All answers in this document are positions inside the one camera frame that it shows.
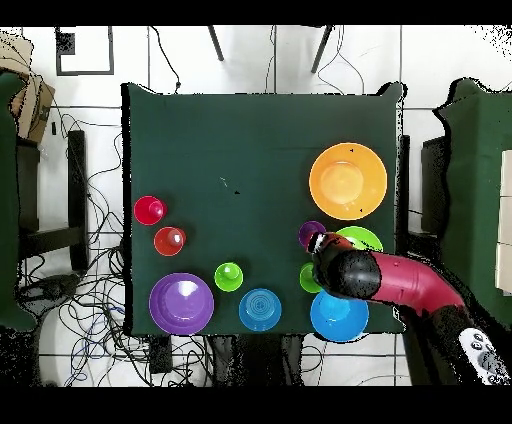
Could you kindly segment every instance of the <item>green bowl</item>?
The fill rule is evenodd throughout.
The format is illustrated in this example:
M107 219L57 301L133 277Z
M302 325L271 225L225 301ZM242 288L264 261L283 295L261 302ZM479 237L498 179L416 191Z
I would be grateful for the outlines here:
M357 250L368 249L376 252L382 252L384 250L379 238L366 228L356 226L345 227L336 231L336 234L349 240Z
M222 291L235 291L242 285L244 274L242 269L234 262L226 262L215 270L215 284Z
M300 268L299 281L301 287L308 293L320 293L320 287L313 279L313 262L308 262Z

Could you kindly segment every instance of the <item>orange plate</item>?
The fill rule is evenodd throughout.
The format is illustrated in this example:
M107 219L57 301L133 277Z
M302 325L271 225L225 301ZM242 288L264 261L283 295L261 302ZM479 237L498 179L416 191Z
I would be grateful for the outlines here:
M387 188L384 164L375 152L357 143L329 147L309 174L309 190L327 215L355 220L380 205Z

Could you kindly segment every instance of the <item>white tile floor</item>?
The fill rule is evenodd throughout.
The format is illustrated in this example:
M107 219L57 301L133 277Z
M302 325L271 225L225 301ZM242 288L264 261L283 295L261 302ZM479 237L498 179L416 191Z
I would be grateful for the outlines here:
M161 42L169 60L180 76L181 94L191 93L254 93L264 92L265 76L273 46L269 40L270 26L216 26L225 56L219 62L206 27L158 27ZM155 32L149 27L113 27L114 75L57 76L55 65L55 34L53 28L0 28L23 34L34 44L33 71L55 87L55 99L61 113L68 113L84 122L108 125L81 124L87 140L87 174L116 167L119 163L114 138L120 133L120 84L133 82L159 93L172 93L175 76L162 56ZM64 57L63 70L102 70L108 67L105 27L62 28L75 32L76 56ZM310 73L323 29L302 26L278 26L277 31L277 93L326 93L334 91ZM472 76L492 89L503 89L512 79L512 60L506 40L497 41L497 30L473 26L345 26L343 55L364 79L364 93L375 93L386 82L401 81L407 85L405 98L404 133L411 136L410 208L421 211L421 143L444 134L441 123L431 109L446 101L450 84L457 78ZM331 34L319 69L333 58L338 41L338 27ZM273 65L268 77L268 89L273 90ZM322 78L339 87L345 94L361 94L363 84L356 71L341 57L322 71ZM59 116L52 109L50 122L59 127ZM64 117L67 128L71 117ZM116 146L121 153L122 139ZM67 223L66 199L66 143L60 135L46 131L41 143L39 218L41 229L52 229ZM111 210L122 217L122 189L120 169L98 175L94 185L104 194ZM102 202L97 193L93 197ZM96 228L94 210L89 210L90 231ZM113 224L113 230L119 230ZM411 214L411 229L420 229L419 216ZM119 237L101 235L100 244L92 247L111 247ZM70 270L68 249L45 255L46 263L35 275L51 275ZM40 260L31 258L28 269ZM107 261L98 264L100 274L108 273ZM113 295L124 300L122 290ZM63 385L71 372L71 357L80 331L67 308L52 311L46 318L40 343L40 364L44 380ZM79 310L82 317L89 312ZM92 324L93 318L82 323ZM181 341L176 338L176 345ZM323 350L325 344L308 335L304 346ZM184 361L188 348L177 351L177 361ZM303 350L303 369L307 385L410 385L407 362L400 336L371 335L345 345L329 343L325 349L323 367L318 352ZM108 356L90 360L84 368L88 378L75 381L74 386L98 385L107 369L112 367L110 382L104 378L102 386L138 386L145 384L129 362L118 361L112 366ZM202 381L198 365L192 381ZM144 366L140 366L144 375ZM169 378L165 376L164 384ZM155 376L160 384L162 375Z

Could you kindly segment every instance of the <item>table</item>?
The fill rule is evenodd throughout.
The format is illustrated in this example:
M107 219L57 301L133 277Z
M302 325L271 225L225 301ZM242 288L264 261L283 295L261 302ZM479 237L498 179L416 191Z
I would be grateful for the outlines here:
M283 313L273 333L314 332L314 295L299 285L310 260L297 240L299 227L318 220L328 230L361 225L394 252L397 156L396 104L400 84L378 95L170 95L123 84L123 179L128 326L132 334L160 335L148 300L154 284L190 272L212 289L215 311L201 334L250 331L238 318L242 296L257 287L280 298ZM309 193L309 170L327 147L356 141L382 159L388 191L382 204L356 222L328 217ZM155 226L133 217L133 204L154 195L168 205ZM163 226L183 228L187 242L174 257L160 256L153 237ZM213 281L218 265L235 261L244 283L232 293ZM370 305L365 330L401 332L392 308Z

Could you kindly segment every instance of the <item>table leg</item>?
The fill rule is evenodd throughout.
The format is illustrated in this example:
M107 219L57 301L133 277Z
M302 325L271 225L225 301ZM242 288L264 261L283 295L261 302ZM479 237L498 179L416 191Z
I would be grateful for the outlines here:
M224 56L222 55L222 50L220 49L219 40L217 38L217 34L215 33L215 28L213 25L208 25L208 31L210 31L210 37L212 37L213 46L215 47L215 51L217 52L217 57L222 62L224 60Z
M320 45L318 46L318 51L316 52L315 61L313 62L313 67L311 68L311 73L314 74L318 69L318 64L320 63L320 59L322 59L322 55L324 54L325 46L327 45L327 41L329 40L329 34L333 30L334 25L326 25L324 35L322 36L322 41L320 41Z

